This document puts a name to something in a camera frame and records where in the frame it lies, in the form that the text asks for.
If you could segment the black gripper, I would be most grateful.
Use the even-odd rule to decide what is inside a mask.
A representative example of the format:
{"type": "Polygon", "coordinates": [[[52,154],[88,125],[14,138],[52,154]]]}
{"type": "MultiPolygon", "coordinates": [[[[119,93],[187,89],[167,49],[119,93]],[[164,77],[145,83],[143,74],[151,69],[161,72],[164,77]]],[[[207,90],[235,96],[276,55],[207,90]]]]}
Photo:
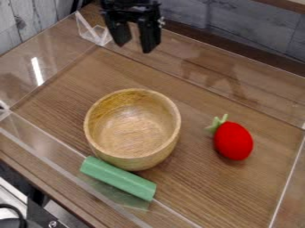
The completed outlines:
{"type": "Polygon", "coordinates": [[[117,46],[132,38],[127,22],[137,25],[143,53],[149,53],[160,43],[164,18],[159,0],[100,0],[104,23],[117,46]]]}

